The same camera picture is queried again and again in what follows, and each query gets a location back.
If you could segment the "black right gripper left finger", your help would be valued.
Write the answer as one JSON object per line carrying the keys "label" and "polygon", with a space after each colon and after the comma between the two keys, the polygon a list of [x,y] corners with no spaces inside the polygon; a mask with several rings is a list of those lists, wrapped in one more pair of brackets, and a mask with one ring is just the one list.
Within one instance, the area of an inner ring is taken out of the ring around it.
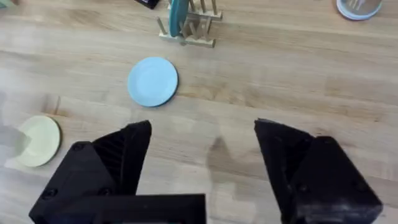
{"label": "black right gripper left finger", "polygon": [[29,212],[34,223],[93,223],[106,197],[135,195],[149,147],[148,120],[75,142]]}

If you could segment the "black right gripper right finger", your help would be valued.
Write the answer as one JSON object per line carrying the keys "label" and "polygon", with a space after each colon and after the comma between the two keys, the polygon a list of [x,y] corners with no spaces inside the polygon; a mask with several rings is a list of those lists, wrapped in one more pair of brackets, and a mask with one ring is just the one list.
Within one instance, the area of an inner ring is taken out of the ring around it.
{"label": "black right gripper right finger", "polygon": [[368,224],[382,213],[383,203],[333,137],[261,118],[254,130],[282,223]]}

